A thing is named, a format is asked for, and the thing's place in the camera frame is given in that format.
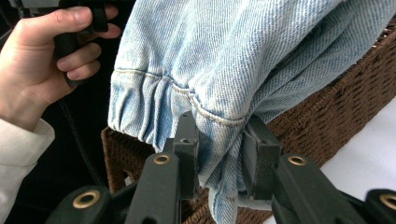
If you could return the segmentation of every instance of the white sleeve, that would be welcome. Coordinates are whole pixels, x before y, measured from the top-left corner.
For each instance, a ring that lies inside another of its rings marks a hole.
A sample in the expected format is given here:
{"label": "white sleeve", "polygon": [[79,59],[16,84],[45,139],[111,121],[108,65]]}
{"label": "white sleeve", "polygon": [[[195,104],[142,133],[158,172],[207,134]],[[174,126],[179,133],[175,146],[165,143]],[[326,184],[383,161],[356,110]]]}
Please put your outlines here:
{"label": "white sleeve", "polygon": [[54,138],[43,119],[32,133],[0,119],[0,223],[6,221],[22,180]]}

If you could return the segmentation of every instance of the white surface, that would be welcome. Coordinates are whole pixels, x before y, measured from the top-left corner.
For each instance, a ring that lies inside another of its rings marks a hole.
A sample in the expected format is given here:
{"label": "white surface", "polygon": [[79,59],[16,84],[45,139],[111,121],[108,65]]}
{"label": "white surface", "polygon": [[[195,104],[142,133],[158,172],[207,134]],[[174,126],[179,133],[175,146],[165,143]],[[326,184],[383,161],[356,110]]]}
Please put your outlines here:
{"label": "white surface", "polygon": [[[336,188],[360,200],[370,189],[396,190],[396,98],[322,168]],[[274,224],[270,218],[264,224]]]}

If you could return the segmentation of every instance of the wicker basket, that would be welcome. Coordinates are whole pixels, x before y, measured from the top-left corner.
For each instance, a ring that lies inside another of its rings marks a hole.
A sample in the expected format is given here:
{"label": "wicker basket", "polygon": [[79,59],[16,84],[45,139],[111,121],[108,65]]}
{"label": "wicker basket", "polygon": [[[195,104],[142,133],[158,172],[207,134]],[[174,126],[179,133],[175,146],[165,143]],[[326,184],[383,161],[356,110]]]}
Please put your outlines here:
{"label": "wicker basket", "polygon": [[[284,152],[298,152],[319,166],[334,154],[396,95],[396,19],[366,55],[339,79],[269,123]],[[125,187],[124,178],[139,178],[150,145],[106,128],[102,132],[110,191]],[[184,202],[183,223],[214,223],[207,190]],[[238,210],[237,223],[261,224],[270,212]]]}

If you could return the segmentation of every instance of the brown wicker basket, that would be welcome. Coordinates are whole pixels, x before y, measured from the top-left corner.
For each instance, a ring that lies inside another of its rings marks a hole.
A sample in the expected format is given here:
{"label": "brown wicker basket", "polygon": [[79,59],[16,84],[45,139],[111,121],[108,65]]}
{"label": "brown wicker basket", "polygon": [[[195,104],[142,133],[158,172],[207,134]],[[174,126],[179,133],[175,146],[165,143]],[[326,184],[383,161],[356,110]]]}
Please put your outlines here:
{"label": "brown wicker basket", "polygon": [[[366,55],[339,79],[269,123],[284,152],[297,152],[319,166],[334,154],[396,95],[396,19]],[[102,132],[110,191],[139,178],[150,145],[106,128]],[[183,223],[214,223],[207,190],[183,203]],[[238,210],[237,223],[261,224],[270,212]]]}

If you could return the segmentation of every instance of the denim jeans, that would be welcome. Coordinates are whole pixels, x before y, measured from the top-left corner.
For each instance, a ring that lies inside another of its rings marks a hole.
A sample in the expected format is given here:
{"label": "denim jeans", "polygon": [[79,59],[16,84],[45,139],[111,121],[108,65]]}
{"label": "denim jeans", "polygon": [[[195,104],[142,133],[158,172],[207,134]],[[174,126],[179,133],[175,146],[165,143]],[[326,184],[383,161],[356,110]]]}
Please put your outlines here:
{"label": "denim jeans", "polygon": [[268,122],[331,83],[374,44],[396,0],[137,0],[111,81],[108,125],[162,151],[192,111],[199,180],[217,223],[244,197],[240,145],[251,115]]}

